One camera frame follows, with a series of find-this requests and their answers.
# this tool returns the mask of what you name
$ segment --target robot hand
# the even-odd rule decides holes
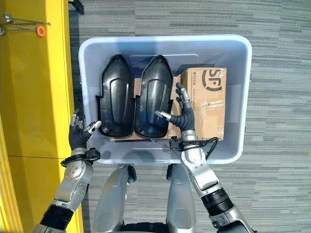
[[[163,111],[155,111],[155,114],[176,125],[182,132],[187,130],[195,130],[194,114],[188,93],[181,83],[177,83],[176,87],[176,93],[179,95],[176,100],[181,106],[181,115],[174,116]]]
[[[69,144],[71,150],[86,149],[86,142],[101,126],[101,121],[93,121],[84,129],[85,116],[83,111],[77,109],[71,116],[69,127]]]

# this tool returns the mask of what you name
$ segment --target yellow wall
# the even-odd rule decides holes
[[[68,2],[0,0],[14,17],[48,21],[33,31],[0,36],[0,110],[8,160],[24,232],[38,223],[59,185],[61,159],[70,155],[73,112]],[[68,232],[82,232],[81,208]]]

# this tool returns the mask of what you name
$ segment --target gray carpet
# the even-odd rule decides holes
[[[94,36],[235,33],[253,46],[246,134],[241,158],[213,166],[249,224],[262,233],[311,232],[310,0],[83,0],[70,11],[76,107],[82,106],[78,49]],[[116,166],[95,164],[83,201],[90,232],[101,187]],[[165,221],[166,165],[137,165],[125,222]],[[215,232],[195,196],[197,232]]]

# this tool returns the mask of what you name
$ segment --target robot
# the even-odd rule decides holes
[[[217,139],[198,140],[194,127],[194,114],[186,89],[177,83],[176,100],[182,108],[180,116],[156,111],[155,114],[176,125],[181,130],[181,139],[173,137],[170,148],[180,152],[181,164],[169,165],[167,179],[171,180],[166,224],[136,223],[124,224],[123,212],[126,189],[136,180],[131,165],[121,165],[105,183],[99,199],[93,222],[93,231],[107,232],[153,232],[153,233],[195,233],[195,208],[191,186],[201,198],[208,217],[217,233],[256,233],[246,222],[237,206],[232,203],[207,158],[215,148]],[[59,185],[51,205],[40,224],[32,233],[64,233],[74,211],[83,200],[93,176],[93,162],[100,159],[95,148],[86,149],[91,135],[101,126],[92,122],[84,129],[84,114],[77,110],[71,117],[69,144],[71,156],[62,161],[66,167],[64,179]],[[213,142],[205,155],[202,147]]]

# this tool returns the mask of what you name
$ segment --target black cable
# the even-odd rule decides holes
[[[205,160],[207,160],[209,158],[210,154],[214,151],[214,149],[217,146],[217,143],[218,143],[218,138],[216,137],[216,139],[214,140],[213,145],[210,147],[209,151],[206,153]]]
[[[209,151],[206,153],[206,156],[205,156],[205,159],[207,160],[209,158],[209,156],[211,155],[211,153],[214,151],[214,149],[216,148],[217,146],[217,143],[218,143],[218,138],[217,137],[212,137],[210,138],[209,140],[206,140],[204,141],[204,143],[202,143],[201,145],[199,146],[195,146],[195,147],[189,147],[189,148],[182,148],[181,150],[177,150],[176,148],[174,147],[171,147],[172,150],[176,150],[176,151],[187,151],[187,150],[191,150],[191,149],[196,149],[196,148],[202,148],[202,147],[205,147],[208,143],[213,143],[212,146],[210,147]]]

